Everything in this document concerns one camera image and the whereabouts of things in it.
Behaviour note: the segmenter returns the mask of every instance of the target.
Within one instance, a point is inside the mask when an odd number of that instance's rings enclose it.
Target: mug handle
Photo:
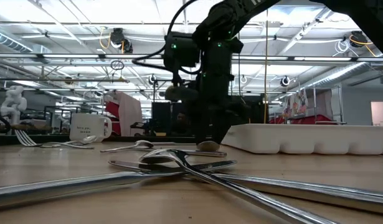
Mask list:
[[[108,138],[111,136],[111,133],[112,133],[112,121],[110,118],[101,118],[101,119],[105,120],[108,123],[108,131],[103,136],[104,138]]]

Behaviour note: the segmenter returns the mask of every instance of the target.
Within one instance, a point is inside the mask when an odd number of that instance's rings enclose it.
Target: table surface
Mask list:
[[[110,159],[136,162],[143,152],[101,154],[130,145],[95,143],[88,149],[0,147],[0,186],[107,174],[123,169]],[[177,146],[195,149],[195,146]],[[383,156],[258,155],[221,147],[238,160],[226,172],[362,189],[383,190]],[[193,163],[223,158],[190,157]],[[383,216],[295,198],[271,195],[339,223],[383,223]],[[158,179],[109,187],[48,202],[0,211],[0,223],[287,223],[215,186],[182,179]]]

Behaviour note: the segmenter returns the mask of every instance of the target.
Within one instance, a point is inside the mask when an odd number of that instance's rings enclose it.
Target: desk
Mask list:
[[[118,172],[122,169],[109,165],[109,159],[137,161],[143,152],[101,154],[99,150],[125,145],[130,143],[95,143],[94,150],[0,147],[0,186]],[[238,160],[238,164],[226,170],[233,174],[383,190],[383,156],[255,155],[225,146],[221,150],[229,154],[227,159]],[[220,160],[188,159],[191,164]],[[340,223],[383,223],[382,215],[272,197]],[[0,224],[119,222],[287,223],[212,185],[182,179],[156,179],[127,187],[109,187],[0,211]]]

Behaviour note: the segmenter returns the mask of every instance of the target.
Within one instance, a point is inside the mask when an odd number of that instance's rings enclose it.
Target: yellow cable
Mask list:
[[[378,56],[376,56],[374,53],[373,53],[373,51],[366,45],[366,47],[367,47],[367,50],[368,51],[370,51],[370,53],[372,54],[372,56],[374,56],[374,57],[378,57]]]
[[[109,48],[109,46],[110,46],[110,42],[111,42],[111,33],[110,33],[110,35],[108,36],[108,45],[107,45],[106,47],[105,47],[105,46],[103,45],[103,43],[102,43],[102,39],[101,39],[102,36],[103,36],[103,28],[102,28],[102,31],[100,32],[100,45],[101,45],[102,48],[107,49],[107,48]]]
[[[266,124],[267,119],[267,107],[268,107],[268,101],[267,101],[267,89],[266,89],[266,81],[267,81],[267,54],[268,54],[268,9],[266,9],[266,58],[265,58],[265,97],[264,97],[264,104],[265,104],[265,115],[263,123]]]
[[[349,36],[349,40],[351,40],[351,42],[354,42],[354,43],[357,43],[357,44],[361,44],[361,45],[370,45],[370,44],[372,44],[372,42],[369,42],[369,43],[363,43],[363,42],[358,42],[358,41],[352,40],[352,36],[353,36],[353,35],[350,35],[350,36]]]

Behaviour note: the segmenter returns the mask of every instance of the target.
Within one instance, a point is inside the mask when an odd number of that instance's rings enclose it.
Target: ceiling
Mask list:
[[[164,35],[176,11],[185,0],[40,0],[43,10],[31,4],[32,0],[0,0],[0,29],[18,37],[20,41],[30,44],[40,44],[55,54],[120,54],[120,50],[107,46],[108,39],[96,39],[100,35],[108,37],[114,27],[124,28],[125,36],[131,40],[134,54],[150,54],[164,45]],[[209,9],[219,0],[200,0],[180,14],[176,19],[173,30],[179,32],[194,32],[197,25],[207,16]],[[281,1],[268,10],[268,17],[263,12],[254,18],[240,31],[240,40],[244,43],[241,55],[266,54],[266,27],[268,18],[268,38],[276,35],[276,40],[268,41],[268,55],[277,56],[314,56],[314,57],[356,57],[372,55],[365,47],[345,50],[337,53],[337,45],[344,37],[349,37],[351,31],[360,28],[347,15],[333,12],[326,13],[321,21],[314,26],[314,20],[326,10],[324,5],[304,0]],[[69,32],[77,39],[82,39],[82,45],[69,36]],[[300,32],[304,36],[289,49],[284,49]],[[0,52],[16,53],[0,45]],[[26,70],[41,73],[41,66],[31,66],[30,60],[6,60],[23,66]],[[302,85],[314,77],[338,67],[328,63],[287,65],[271,64],[267,67],[268,90],[287,91]],[[49,72],[56,66],[45,66]],[[49,77],[96,78],[106,77],[106,71],[101,66],[64,66],[49,74]],[[79,88],[100,86],[102,88],[148,89],[148,78],[154,74],[160,79],[170,80],[171,74],[164,70],[146,67],[125,67],[116,71],[114,77],[127,78],[130,83],[110,82],[80,82],[74,85]],[[265,67],[262,63],[233,62],[232,74],[241,74],[240,86],[244,90],[263,90]],[[288,88],[280,86],[279,79],[287,75],[293,82]],[[195,77],[183,74],[183,78]],[[170,82],[162,86],[166,89]],[[238,90],[239,81],[235,79],[234,90]],[[134,94],[136,98],[148,100],[145,95]]]

